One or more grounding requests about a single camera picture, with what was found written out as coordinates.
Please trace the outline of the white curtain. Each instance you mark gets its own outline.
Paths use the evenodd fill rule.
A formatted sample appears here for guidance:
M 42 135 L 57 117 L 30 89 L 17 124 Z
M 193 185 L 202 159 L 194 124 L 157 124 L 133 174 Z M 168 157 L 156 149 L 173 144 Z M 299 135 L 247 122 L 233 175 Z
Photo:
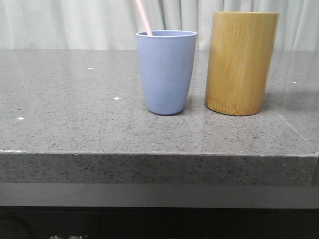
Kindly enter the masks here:
M 316 0 L 146 0 L 153 30 L 197 32 L 197 47 L 210 44 L 216 11 L 278 12 L 275 48 L 319 48 Z M 132 0 L 3 0 L 0 3 L 2 49 L 134 50 L 144 31 Z

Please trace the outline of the bamboo cylinder holder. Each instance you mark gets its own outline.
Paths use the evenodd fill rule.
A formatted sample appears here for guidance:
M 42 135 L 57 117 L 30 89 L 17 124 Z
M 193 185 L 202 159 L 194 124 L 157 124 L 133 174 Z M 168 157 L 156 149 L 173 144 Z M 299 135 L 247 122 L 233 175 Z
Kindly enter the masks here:
M 206 107 L 232 116 L 261 111 L 279 16 L 278 12 L 213 14 Z

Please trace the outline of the blue cup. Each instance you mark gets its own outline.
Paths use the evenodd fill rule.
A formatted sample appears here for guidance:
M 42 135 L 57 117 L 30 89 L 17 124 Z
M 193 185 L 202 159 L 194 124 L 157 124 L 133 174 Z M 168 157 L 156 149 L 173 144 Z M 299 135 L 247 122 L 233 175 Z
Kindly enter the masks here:
M 197 33 L 156 30 L 136 34 L 140 76 L 148 109 L 174 115 L 186 104 L 192 78 Z

